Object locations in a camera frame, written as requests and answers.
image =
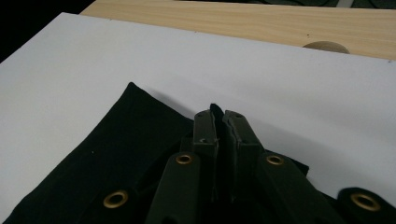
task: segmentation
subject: dark floor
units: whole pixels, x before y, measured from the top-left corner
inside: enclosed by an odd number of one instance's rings
[[[93,0],[8,0],[0,8],[3,23],[0,35],[0,62],[61,12],[79,14],[92,2]],[[214,2],[335,7],[338,0],[216,0]],[[395,9],[396,0],[354,0],[352,7]]]

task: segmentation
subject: wood grain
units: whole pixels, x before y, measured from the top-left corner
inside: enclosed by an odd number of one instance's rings
[[[332,41],[396,60],[396,10],[169,0],[97,0],[81,15],[302,47]]]

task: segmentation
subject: white board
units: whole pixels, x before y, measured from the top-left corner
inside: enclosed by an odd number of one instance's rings
[[[183,115],[217,103],[335,197],[396,205],[396,62],[61,14],[0,64],[0,219],[136,83]]]

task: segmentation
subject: folded cloth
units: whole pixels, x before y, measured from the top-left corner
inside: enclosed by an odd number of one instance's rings
[[[21,200],[5,223],[130,223],[143,218],[141,202],[155,190],[168,157],[179,150],[192,125],[129,83],[86,139]],[[125,192],[127,203],[105,207],[104,199],[114,191]]]

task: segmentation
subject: gold grommet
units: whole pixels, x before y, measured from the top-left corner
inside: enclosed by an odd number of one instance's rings
[[[350,199],[360,208],[368,211],[376,212],[381,209],[381,205],[372,197],[362,193],[354,193],[350,195]]]
[[[267,156],[267,161],[273,165],[282,165],[285,161],[278,156]]]
[[[176,157],[176,162],[178,164],[186,165],[186,164],[189,164],[192,162],[192,157],[187,154],[181,155],[181,156]]]
[[[114,200],[114,197],[121,196],[120,200]],[[120,189],[117,191],[112,192],[111,194],[107,195],[103,200],[103,205],[106,208],[118,208],[128,201],[128,192]]]

